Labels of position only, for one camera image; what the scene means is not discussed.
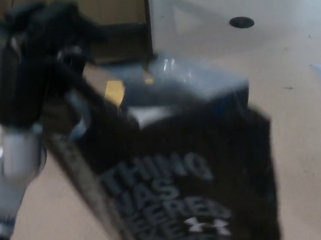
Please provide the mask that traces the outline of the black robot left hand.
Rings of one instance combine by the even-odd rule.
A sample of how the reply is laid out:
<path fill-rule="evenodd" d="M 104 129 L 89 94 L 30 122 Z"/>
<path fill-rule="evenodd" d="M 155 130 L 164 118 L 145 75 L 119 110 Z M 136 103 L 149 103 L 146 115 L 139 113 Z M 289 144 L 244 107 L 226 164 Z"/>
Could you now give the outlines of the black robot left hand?
<path fill-rule="evenodd" d="M 0 20 L 0 124 L 28 128 L 41 116 L 49 86 L 87 93 L 76 61 L 105 41 L 103 28 L 68 0 L 27 1 Z"/>

